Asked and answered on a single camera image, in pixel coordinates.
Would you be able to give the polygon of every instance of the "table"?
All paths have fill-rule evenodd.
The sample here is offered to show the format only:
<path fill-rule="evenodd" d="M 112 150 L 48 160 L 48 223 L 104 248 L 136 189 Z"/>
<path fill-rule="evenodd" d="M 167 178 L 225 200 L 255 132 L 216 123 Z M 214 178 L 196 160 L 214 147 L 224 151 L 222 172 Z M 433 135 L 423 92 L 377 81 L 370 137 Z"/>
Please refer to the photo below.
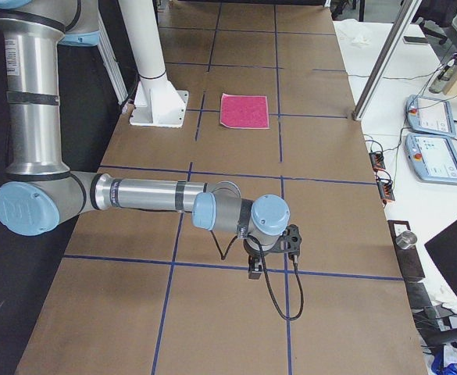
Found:
<path fill-rule="evenodd" d="M 169 79 L 191 93 L 184 125 L 132 127 L 128 111 L 100 172 L 284 198 L 303 237 L 305 310 L 282 320 L 241 244 L 221 262 L 186 213 L 90 212 L 17 373 L 426 373 L 330 10 L 170 2 L 159 33 Z M 221 127 L 222 93 L 266 95 L 270 129 Z M 287 260 L 267 263 L 295 313 Z"/>
<path fill-rule="evenodd" d="M 353 34 L 346 35 L 341 30 L 341 22 L 336 27 L 341 53 L 352 88 L 353 97 L 358 100 L 368 76 L 391 29 L 390 24 L 363 23 L 360 28 L 350 30 L 364 33 L 369 45 L 362 48 L 352 45 Z M 410 25 L 407 35 L 423 36 L 417 25 Z M 405 45 L 400 43 L 387 67 L 385 77 L 416 77 L 433 72 L 440 61 L 429 45 Z M 398 144 L 400 130 L 404 123 L 404 104 L 409 95 L 417 94 L 427 82 L 428 77 L 415 80 L 383 79 L 377 93 L 362 119 L 364 134 L 372 136 L 384 148 Z M 426 96 L 445 98 L 444 95 Z M 452 112 L 457 120 L 457 98 L 450 100 Z M 418 237 L 417 250 L 423 264 L 426 279 L 423 281 L 433 301 L 445 302 L 457 311 L 457 298 L 447 285 L 429 257 L 424 244 L 449 224 L 457 220 L 457 187 L 443 184 L 425 184 L 417 180 L 405 157 L 403 146 L 398 158 L 395 152 L 385 154 L 387 170 L 395 175 L 396 202 L 384 210 L 389 220 L 408 220 Z"/>

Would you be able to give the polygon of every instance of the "screen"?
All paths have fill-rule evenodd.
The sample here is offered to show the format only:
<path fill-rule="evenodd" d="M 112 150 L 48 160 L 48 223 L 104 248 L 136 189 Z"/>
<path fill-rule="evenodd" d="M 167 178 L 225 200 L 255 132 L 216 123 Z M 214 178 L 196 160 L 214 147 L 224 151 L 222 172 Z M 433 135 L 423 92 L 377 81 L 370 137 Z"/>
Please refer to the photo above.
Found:
<path fill-rule="evenodd" d="M 444 138 L 416 137 L 416 142 L 430 176 L 457 178 L 457 165 Z"/>
<path fill-rule="evenodd" d="M 420 126 L 428 130 L 450 133 L 444 102 L 419 98 L 417 102 Z"/>

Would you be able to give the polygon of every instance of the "white pole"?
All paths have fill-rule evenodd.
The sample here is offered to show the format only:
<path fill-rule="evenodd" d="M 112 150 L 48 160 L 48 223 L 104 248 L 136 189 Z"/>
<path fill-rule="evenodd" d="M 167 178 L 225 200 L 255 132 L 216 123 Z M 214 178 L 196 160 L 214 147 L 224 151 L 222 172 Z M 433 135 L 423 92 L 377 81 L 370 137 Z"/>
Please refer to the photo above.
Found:
<path fill-rule="evenodd" d="M 176 91 L 167 80 L 152 1 L 119 0 L 140 75 L 140 86 L 134 100 L 133 125 L 181 127 L 188 93 Z"/>

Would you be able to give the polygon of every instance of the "label sticker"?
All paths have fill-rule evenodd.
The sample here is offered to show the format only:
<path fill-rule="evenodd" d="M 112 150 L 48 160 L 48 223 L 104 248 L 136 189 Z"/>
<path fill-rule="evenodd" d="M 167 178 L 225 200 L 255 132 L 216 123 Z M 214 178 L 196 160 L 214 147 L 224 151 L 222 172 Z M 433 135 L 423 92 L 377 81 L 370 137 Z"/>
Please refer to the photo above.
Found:
<path fill-rule="evenodd" d="M 6 72 L 9 76 L 20 75 L 20 62 L 18 61 L 18 41 L 6 39 L 4 41 L 6 51 Z"/>

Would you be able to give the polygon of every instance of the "chair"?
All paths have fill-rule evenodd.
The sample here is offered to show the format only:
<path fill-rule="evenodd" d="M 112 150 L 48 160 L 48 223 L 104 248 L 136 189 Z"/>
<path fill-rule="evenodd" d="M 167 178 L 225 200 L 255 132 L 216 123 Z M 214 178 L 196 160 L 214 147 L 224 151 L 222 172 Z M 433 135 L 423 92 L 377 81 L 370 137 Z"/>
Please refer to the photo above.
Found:
<path fill-rule="evenodd" d="M 423 21 L 419 24 L 421 30 L 425 35 L 440 39 L 438 43 L 443 45 L 448 39 L 447 35 L 428 29 L 425 22 L 434 21 L 439 27 L 449 27 L 456 15 L 457 0 L 423 0 L 412 22 L 415 23 L 419 18 L 422 18 Z"/>

